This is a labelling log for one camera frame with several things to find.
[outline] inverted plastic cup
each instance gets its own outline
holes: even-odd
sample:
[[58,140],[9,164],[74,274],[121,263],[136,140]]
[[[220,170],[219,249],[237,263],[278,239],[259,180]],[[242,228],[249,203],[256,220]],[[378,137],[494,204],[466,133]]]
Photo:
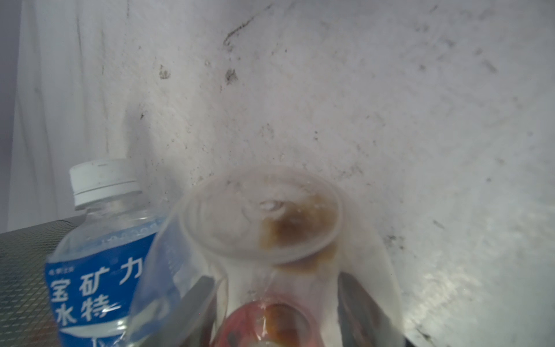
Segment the inverted plastic cup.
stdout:
[[[175,267],[156,260],[173,253],[181,257],[170,271],[179,297],[160,301],[168,290],[151,294],[160,286],[144,282]],[[168,303],[150,335],[137,333],[153,321],[148,304],[134,310],[147,297]],[[160,346],[404,344],[399,290],[380,237],[337,186],[280,166],[212,177],[176,205],[147,257],[126,333],[134,345],[152,336]]]

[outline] white bottle cap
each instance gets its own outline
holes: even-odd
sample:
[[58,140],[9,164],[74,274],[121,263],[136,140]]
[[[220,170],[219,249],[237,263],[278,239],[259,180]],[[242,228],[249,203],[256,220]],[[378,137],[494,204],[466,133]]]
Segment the white bottle cap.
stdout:
[[123,194],[140,193],[133,166],[127,159],[93,160],[69,170],[75,210]]

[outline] metal mesh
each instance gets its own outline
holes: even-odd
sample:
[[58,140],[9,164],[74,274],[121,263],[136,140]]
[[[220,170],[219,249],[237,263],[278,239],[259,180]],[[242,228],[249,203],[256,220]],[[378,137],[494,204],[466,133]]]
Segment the metal mesh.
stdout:
[[75,227],[56,220],[0,234],[0,346],[59,346],[44,261]]

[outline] plastic water bottle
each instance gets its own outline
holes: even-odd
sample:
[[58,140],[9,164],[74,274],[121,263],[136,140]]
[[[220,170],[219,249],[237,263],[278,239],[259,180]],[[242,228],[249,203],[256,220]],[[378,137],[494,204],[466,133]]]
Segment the plastic water bottle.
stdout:
[[50,303],[62,346],[108,346],[125,330],[163,218],[146,208],[126,159],[83,163],[69,174],[75,209],[86,209],[87,218],[47,259]]

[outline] brown residue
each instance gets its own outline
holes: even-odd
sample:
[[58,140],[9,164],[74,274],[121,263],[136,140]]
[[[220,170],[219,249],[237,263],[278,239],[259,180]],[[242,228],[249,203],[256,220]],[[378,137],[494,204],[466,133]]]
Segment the brown residue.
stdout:
[[303,346],[310,340],[310,324],[296,309],[285,304],[269,305],[264,311],[266,340],[282,346]]
[[[262,228],[266,230],[260,239],[263,249],[283,248],[309,241],[331,232],[337,221],[336,209],[320,195],[311,196],[299,203],[280,204],[285,211],[279,218],[266,217],[262,221]],[[308,257],[276,267],[287,271],[314,272],[322,261],[331,260],[336,252],[337,244],[331,243]]]

